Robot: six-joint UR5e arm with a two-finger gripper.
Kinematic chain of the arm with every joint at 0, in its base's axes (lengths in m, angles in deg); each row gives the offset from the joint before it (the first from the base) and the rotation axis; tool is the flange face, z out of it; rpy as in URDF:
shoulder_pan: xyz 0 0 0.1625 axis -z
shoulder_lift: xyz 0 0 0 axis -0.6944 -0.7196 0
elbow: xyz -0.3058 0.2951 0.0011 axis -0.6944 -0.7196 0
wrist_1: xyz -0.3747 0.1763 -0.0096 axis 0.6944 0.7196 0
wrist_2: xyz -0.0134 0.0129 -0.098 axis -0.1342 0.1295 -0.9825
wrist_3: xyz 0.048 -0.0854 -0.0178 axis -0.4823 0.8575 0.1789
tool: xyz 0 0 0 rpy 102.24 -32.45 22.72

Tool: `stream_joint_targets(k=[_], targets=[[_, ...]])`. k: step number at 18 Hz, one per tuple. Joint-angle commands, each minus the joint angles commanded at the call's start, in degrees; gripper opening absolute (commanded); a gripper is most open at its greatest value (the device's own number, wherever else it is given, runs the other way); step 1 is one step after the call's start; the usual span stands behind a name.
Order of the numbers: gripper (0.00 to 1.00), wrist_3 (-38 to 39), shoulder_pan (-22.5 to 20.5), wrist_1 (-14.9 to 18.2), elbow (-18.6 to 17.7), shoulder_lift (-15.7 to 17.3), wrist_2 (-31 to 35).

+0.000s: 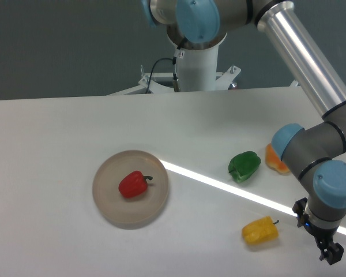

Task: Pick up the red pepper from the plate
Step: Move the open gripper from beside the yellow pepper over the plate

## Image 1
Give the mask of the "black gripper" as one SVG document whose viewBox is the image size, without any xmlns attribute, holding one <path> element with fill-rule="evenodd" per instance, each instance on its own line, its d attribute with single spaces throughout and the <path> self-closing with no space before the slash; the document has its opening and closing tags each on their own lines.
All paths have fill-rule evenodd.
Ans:
<svg viewBox="0 0 346 277">
<path fill-rule="evenodd" d="M 292 211 L 296 214 L 297 227 L 303 227 L 315 238 L 318 249 L 321 251 L 319 259 L 329 265 L 336 264 L 342 259 L 344 248 L 334 243 L 339 221 L 327 221 L 318 218 L 309 208 L 307 199 L 302 198 L 295 202 Z"/>
</svg>

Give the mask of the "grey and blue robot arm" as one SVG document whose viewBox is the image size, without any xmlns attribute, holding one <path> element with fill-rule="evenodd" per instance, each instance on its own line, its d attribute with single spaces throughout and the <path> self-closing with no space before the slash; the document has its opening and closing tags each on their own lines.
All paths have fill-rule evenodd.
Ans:
<svg viewBox="0 0 346 277">
<path fill-rule="evenodd" d="M 298 226 L 315 238 L 321 260 L 340 261 L 344 249 L 333 240 L 346 215 L 346 86 L 294 13 L 292 1 L 143 1 L 151 26 L 165 25 L 176 46 L 172 58 L 175 91 L 213 91 L 216 63 L 195 51 L 216 48 L 226 34 L 254 24 L 272 42 L 302 87 L 322 123 L 304 129 L 282 127 L 272 147 L 308 193 L 293 206 Z"/>
</svg>

